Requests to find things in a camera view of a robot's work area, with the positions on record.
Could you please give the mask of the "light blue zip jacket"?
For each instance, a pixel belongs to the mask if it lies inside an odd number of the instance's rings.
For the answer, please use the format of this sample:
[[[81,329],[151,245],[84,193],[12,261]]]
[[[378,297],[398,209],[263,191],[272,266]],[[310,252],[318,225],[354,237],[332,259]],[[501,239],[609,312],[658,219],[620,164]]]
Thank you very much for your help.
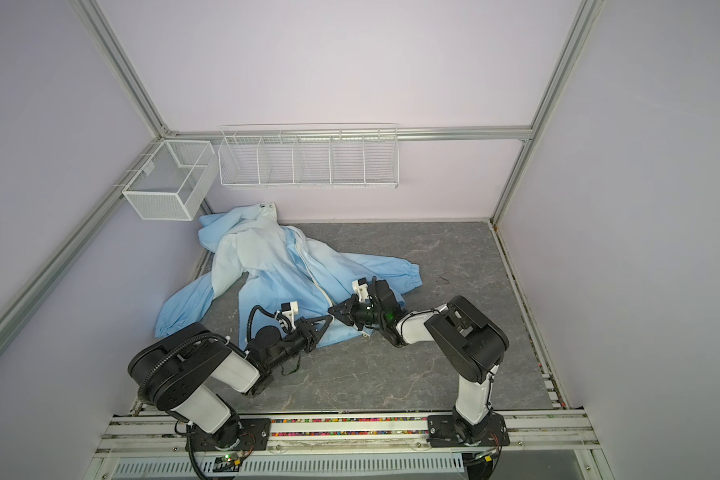
[[[262,314],[250,319],[255,306],[274,312],[296,302],[301,316],[314,318],[347,300],[361,278],[387,281],[397,298],[422,284],[419,266],[405,259],[340,253],[294,226],[280,225],[273,203],[236,207],[199,222],[198,240],[213,255],[211,269],[163,304],[156,338],[201,321],[239,279],[245,281],[238,294],[240,347],[249,335],[276,323]]]

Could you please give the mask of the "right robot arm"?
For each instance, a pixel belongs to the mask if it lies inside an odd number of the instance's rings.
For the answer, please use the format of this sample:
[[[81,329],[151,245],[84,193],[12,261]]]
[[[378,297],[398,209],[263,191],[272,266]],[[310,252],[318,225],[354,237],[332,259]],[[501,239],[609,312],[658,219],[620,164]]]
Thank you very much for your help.
[[[433,309],[408,311],[384,280],[360,279],[353,289],[348,300],[329,308],[336,320],[357,331],[376,331],[397,348],[433,342],[458,374],[452,412],[427,418],[428,443],[435,448],[507,446],[506,422],[491,403],[495,376],[509,349],[501,328],[460,295]]]

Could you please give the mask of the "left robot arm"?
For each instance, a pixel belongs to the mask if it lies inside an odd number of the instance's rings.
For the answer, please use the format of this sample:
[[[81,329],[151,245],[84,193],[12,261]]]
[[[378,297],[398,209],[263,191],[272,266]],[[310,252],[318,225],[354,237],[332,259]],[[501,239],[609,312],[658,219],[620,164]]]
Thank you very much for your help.
[[[138,399],[188,426],[210,449],[254,449],[257,434],[206,382],[222,382],[246,396],[260,394],[276,368],[315,350],[327,333],[330,315],[304,318],[295,302],[269,312],[254,306],[245,328],[245,347],[193,323],[137,353],[127,372]]]

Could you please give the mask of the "small white mesh basket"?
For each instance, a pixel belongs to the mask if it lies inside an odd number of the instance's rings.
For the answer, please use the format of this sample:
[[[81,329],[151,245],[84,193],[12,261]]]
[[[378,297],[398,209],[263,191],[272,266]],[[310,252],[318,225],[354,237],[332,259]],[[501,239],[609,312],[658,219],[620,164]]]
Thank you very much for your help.
[[[192,221],[218,172],[211,142],[162,140],[125,184],[123,195],[143,220]]]

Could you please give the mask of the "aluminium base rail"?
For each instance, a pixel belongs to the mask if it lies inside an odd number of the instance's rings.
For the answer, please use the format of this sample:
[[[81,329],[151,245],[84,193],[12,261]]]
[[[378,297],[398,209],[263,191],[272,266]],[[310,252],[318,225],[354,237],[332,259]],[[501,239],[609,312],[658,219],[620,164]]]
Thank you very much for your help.
[[[435,413],[253,414],[242,418],[235,448],[262,455],[424,453],[436,448],[481,452],[504,441],[504,451],[594,450],[601,444],[582,410],[504,411],[504,426],[482,441],[448,443]],[[164,415],[114,417],[95,457],[179,456],[185,427]]]

